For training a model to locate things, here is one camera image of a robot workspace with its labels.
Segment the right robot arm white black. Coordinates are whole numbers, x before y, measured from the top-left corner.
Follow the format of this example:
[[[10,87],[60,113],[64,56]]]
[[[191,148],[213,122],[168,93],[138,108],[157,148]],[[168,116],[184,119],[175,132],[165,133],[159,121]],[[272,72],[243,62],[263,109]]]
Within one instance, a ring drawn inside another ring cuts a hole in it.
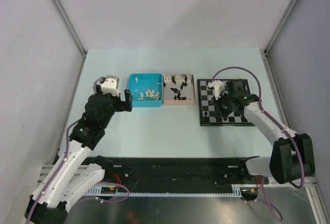
[[[292,183],[315,173],[312,140],[306,133],[299,134],[275,119],[262,105],[260,98],[245,89],[241,79],[208,83],[213,91],[215,113],[222,119],[237,113],[252,123],[272,146],[269,157],[251,157],[243,161],[238,178],[251,183],[257,175],[272,177],[277,183]]]

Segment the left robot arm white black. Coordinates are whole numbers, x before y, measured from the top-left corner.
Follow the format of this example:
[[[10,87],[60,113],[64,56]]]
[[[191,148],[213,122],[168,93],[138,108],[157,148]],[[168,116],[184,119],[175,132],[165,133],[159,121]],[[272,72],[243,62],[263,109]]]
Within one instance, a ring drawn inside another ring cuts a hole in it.
[[[64,223],[71,208],[92,186],[113,179],[113,163],[103,156],[95,157],[76,179],[72,177],[105,135],[113,115],[132,111],[132,94],[130,90],[124,94],[124,100],[117,89],[89,96],[82,117],[66,131],[64,153],[30,195],[26,223]]]

